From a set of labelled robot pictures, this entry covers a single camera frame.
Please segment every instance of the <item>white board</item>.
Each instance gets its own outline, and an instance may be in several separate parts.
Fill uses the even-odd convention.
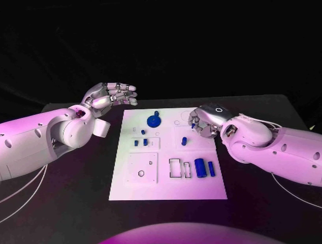
[[[194,109],[125,110],[109,200],[227,199],[214,139],[202,138],[186,123]],[[160,125],[150,128],[146,119],[155,111],[159,112]],[[185,146],[181,145],[182,137],[186,137]],[[204,178],[195,176],[196,158],[205,162],[208,176]],[[169,159],[179,159],[181,167],[173,169],[181,170],[181,177],[169,177]],[[212,161],[214,177],[209,176],[208,161]],[[183,162],[189,163],[191,178],[185,178]]]

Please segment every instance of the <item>white wire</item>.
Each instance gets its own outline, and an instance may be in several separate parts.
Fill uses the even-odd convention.
[[[244,116],[245,118],[248,118],[248,119],[251,119],[251,120],[255,120],[255,121],[258,121],[258,122],[263,122],[263,123],[271,125],[273,127],[274,127],[274,126],[277,126],[278,128],[281,127],[278,124],[276,124],[276,123],[273,123],[273,122],[270,122],[270,121],[264,121],[264,120],[251,118],[251,117],[248,117],[247,115],[244,115],[244,114],[241,114],[241,113],[240,113],[238,115]]]
[[[43,176],[41,176],[41,180],[40,180],[40,182],[38,182],[38,185],[37,185],[37,187],[35,187],[35,190],[34,190],[34,192],[32,192],[30,198],[27,199],[27,201],[24,202],[24,204],[21,205],[21,207],[14,211],[14,213],[12,213],[9,216],[7,216],[7,217],[0,221],[0,223],[1,223],[4,220],[7,220],[7,219],[8,219],[8,218],[18,212],[18,210],[25,206],[27,202],[31,200],[31,198],[32,198],[32,196],[34,196],[34,194],[35,194],[35,192],[37,192],[37,190],[38,190],[38,187],[40,187],[40,185],[41,185],[44,176],[45,176],[45,169],[47,169],[47,165],[44,166],[44,173],[43,173]]]
[[[40,173],[41,173],[41,171],[44,170],[44,167],[41,168],[41,170],[38,171],[38,173],[37,173],[37,175],[34,176],[34,178],[32,178],[32,180],[24,185],[24,187],[15,192],[15,193],[12,193],[7,198],[4,198],[1,201],[0,201],[0,203],[1,202],[4,202],[5,200],[8,200],[27,186],[28,186],[28,184],[34,181],[34,179],[38,177],[38,175],[40,175]]]
[[[307,201],[304,201],[303,199],[300,199],[281,185],[280,185],[280,183],[277,182],[277,180],[276,180],[276,177],[274,177],[274,175],[271,174],[271,176],[273,176],[273,179],[274,179],[274,181],[276,181],[276,183],[278,184],[278,186],[284,189],[284,191],[293,196],[293,197],[296,197],[300,201],[303,201],[304,203],[307,203],[309,205],[311,205],[311,206],[314,206],[314,207],[319,207],[319,208],[322,208],[320,206],[317,206],[317,205],[314,205],[313,203],[310,203],[310,202],[307,202]]]

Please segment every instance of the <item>small blue piece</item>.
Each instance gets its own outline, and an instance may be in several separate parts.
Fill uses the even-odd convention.
[[[159,124],[160,124],[160,118],[158,116],[158,111],[155,111],[153,115],[148,118],[146,123],[148,123],[148,126],[150,128],[155,128],[155,127],[159,126]]]
[[[196,178],[206,177],[206,169],[205,169],[205,164],[202,159],[195,159],[195,175]]]
[[[186,145],[186,137],[182,137],[182,139],[181,139],[181,145],[182,145],[182,146]]]
[[[215,176],[215,174],[214,174],[214,165],[212,165],[211,161],[208,162],[208,169],[209,169],[209,175],[211,175],[211,177],[214,177]]]

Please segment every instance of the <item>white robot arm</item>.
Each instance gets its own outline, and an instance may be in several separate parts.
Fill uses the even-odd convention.
[[[68,108],[0,124],[0,181],[18,177],[81,147],[91,134],[104,137],[109,123],[97,119],[113,105],[136,105],[135,87],[99,83]]]
[[[322,135],[250,118],[232,116],[218,105],[202,105],[189,114],[199,135],[219,133],[230,156],[283,178],[322,187]]]

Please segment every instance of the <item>table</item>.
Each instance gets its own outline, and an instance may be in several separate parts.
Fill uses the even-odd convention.
[[[125,109],[224,105],[237,114],[306,130],[283,95],[139,101],[119,105],[102,117],[110,123],[106,138],[89,143],[48,164],[35,196],[20,212],[0,224],[0,243],[97,243],[136,227],[166,222],[196,222],[248,230],[286,243],[322,243],[322,209],[288,195],[271,175],[230,156],[219,138],[217,154],[227,200],[107,201],[119,129]],[[73,104],[48,104],[48,111]],[[37,171],[0,185],[0,200],[30,181]],[[322,205],[322,188],[277,177],[303,199]],[[0,220],[30,197],[38,179],[0,205]]]

